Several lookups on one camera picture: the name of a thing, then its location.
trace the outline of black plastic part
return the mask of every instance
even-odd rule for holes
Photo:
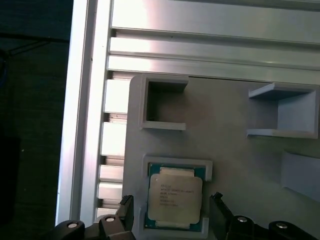
[[[109,235],[108,240],[136,240],[135,236],[131,231],[125,231],[113,235]]]
[[[286,228],[280,228],[277,224],[285,225]],[[301,228],[286,221],[273,221],[269,223],[269,238],[274,240],[317,240]]]
[[[125,195],[122,198],[116,215],[120,218],[124,229],[131,231],[134,225],[134,197],[132,195]]]
[[[225,240],[234,215],[221,200],[222,194],[217,192],[209,199],[209,226],[217,240]]]
[[[88,226],[85,228],[84,239],[85,240],[99,240],[99,239],[101,239],[98,223],[94,223],[91,226]]]
[[[108,239],[109,235],[126,232],[117,215],[107,215],[101,218],[99,221],[99,231],[101,239]]]
[[[85,236],[85,224],[82,221],[63,221],[54,229],[47,232],[42,240],[82,240]]]
[[[232,218],[227,240],[268,240],[269,231],[246,216]]]

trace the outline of gray shelf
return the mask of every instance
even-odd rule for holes
[[[179,96],[184,92],[188,77],[174,75],[141,74],[132,81],[141,79],[139,127],[141,129],[186,130],[184,122],[159,116],[160,102],[168,96]]]
[[[259,128],[247,135],[284,138],[318,138],[319,90],[301,84],[272,83],[249,91],[257,110],[253,118]]]
[[[320,202],[320,159],[284,152],[281,184]]]

